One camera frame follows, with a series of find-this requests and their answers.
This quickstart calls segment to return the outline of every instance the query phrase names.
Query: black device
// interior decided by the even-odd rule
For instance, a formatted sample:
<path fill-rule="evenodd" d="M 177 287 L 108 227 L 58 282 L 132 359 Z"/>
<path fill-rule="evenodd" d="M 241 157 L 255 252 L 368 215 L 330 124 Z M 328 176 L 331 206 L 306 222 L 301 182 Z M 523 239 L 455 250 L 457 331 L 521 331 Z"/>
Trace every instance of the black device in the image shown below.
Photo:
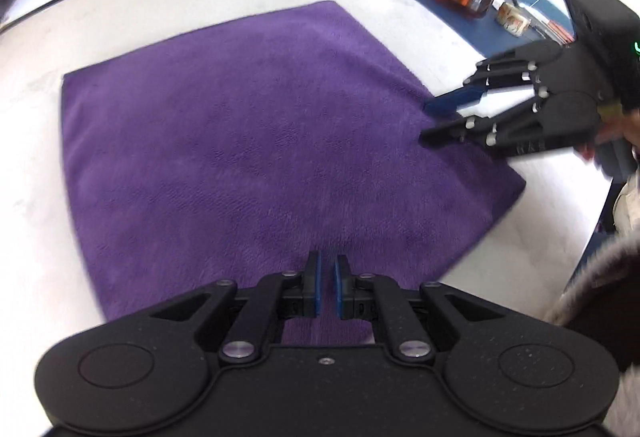
<path fill-rule="evenodd" d="M 67 338 L 40 360 L 47 437 L 604 437 L 618 368 L 598 343 L 440 283 L 335 262 L 342 320 L 375 344 L 283 345 L 319 313 L 301 271 L 219 280 Z"/>
<path fill-rule="evenodd" d="M 619 0 L 565 0 L 575 41 L 539 40 L 491 56 L 461 88 L 424 104 L 449 116 L 489 91 L 533 86 L 535 96 L 492 118 L 457 117 L 423 130 L 437 147 L 474 141 L 492 154 L 521 156 L 593 143 L 603 118 L 640 107 L 640 18 Z M 626 180 L 638 168 L 625 140 L 596 147 L 604 172 Z"/>

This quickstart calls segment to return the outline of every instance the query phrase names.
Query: furry hood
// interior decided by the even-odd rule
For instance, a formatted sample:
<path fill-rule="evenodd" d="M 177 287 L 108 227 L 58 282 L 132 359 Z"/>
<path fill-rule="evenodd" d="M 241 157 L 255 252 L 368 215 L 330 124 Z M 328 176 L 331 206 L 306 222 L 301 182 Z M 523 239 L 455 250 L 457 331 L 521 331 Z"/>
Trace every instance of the furry hood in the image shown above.
<path fill-rule="evenodd" d="M 640 255 L 640 232 L 612 237 L 596 251 L 564 294 L 544 317 L 555 325 L 566 325 L 596 294 L 599 287 L 624 278 L 629 259 Z M 630 367 L 620 378 L 618 394 L 604 420 L 618 437 L 640 436 L 640 367 Z"/>

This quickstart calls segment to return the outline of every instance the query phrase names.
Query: round table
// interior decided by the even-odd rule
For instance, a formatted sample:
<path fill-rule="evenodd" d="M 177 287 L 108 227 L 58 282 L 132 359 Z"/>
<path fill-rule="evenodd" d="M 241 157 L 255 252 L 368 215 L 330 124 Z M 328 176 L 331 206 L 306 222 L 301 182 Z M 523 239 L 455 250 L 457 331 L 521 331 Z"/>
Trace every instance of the round table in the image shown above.
<path fill-rule="evenodd" d="M 38 358 L 56 341 L 102 321 L 66 204 L 62 76 L 182 32 L 317 1 L 63 0 L 0 36 L 0 419 L 10 427 L 5 433 L 44 432 L 49 423 L 32 380 Z M 433 94 L 458 86 L 483 58 L 415 0 L 334 1 Z M 570 151 L 511 165 L 527 180 L 523 196 L 444 282 L 539 315 L 562 292 L 609 183 Z"/>

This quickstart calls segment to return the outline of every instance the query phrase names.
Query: desk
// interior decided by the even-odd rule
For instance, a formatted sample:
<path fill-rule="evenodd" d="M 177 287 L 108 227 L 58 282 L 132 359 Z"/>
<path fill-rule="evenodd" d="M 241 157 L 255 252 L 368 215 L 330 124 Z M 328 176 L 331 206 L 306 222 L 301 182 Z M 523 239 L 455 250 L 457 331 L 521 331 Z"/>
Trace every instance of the desk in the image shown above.
<path fill-rule="evenodd" d="M 0 403 L 4 432 L 48 427 L 33 367 L 53 343 L 102 320 L 66 205 L 60 154 L 62 75 L 200 27 L 319 0 L 62 0 L 0 38 Z M 433 94 L 483 56 L 417 0 L 335 0 Z M 95 19 L 86 10 L 109 3 Z M 512 162 L 527 180 L 513 210 L 444 278 L 530 314 L 561 293 L 609 185 L 570 152 Z"/>
<path fill-rule="evenodd" d="M 431 13 L 443 20 L 451 29 L 458 33 L 466 42 L 471 44 L 476 51 L 488 58 L 496 53 L 512 49 L 518 45 L 524 45 L 534 40 L 540 40 L 542 36 L 529 28 L 520 38 L 505 32 L 495 21 L 497 11 L 490 7 L 486 17 L 476 20 L 462 15 L 452 7 L 444 6 L 437 0 L 417 0 Z M 539 1 L 536 9 L 547 18 L 551 18 L 561 24 L 565 29 L 573 32 L 573 26 L 569 18 L 564 16 L 551 3 L 546 0 L 520 0 L 523 4 L 533 4 Z"/>

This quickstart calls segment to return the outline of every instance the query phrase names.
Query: circular pad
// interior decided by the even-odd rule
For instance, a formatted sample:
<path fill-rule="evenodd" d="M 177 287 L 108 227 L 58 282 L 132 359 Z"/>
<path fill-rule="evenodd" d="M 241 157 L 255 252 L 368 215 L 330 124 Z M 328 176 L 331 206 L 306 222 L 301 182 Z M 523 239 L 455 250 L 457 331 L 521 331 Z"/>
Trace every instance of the circular pad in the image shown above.
<path fill-rule="evenodd" d="M 571 359 L 546 345 L 518 345 L 500 356 L 500 370 L 523 387 L 548 388 L 560 385 L 574 372 Z"/>
<path fill-rule="evenodd" d="M 149 351 L 130 343 L 105 345 L 89 352 L 80 361 L 84 380 L 101 388 L 124 388 L 139 383 L 154 367 Z"/>
<path fill-rule="evenodd" d="M 40 360 L 38 398 L 79 433 L 136 433 L 178 416 L 206 388 L 202 350 L 174 321 L 141 316 L 61 341 Z"/>
<path fill-rule="evenodd" d="M 444 380 L 469 411 L 521 433 L 558 433 L 602 416 L 618 389 L 616 362 L 595 341 L 526 316 L 471 324 Z"/>

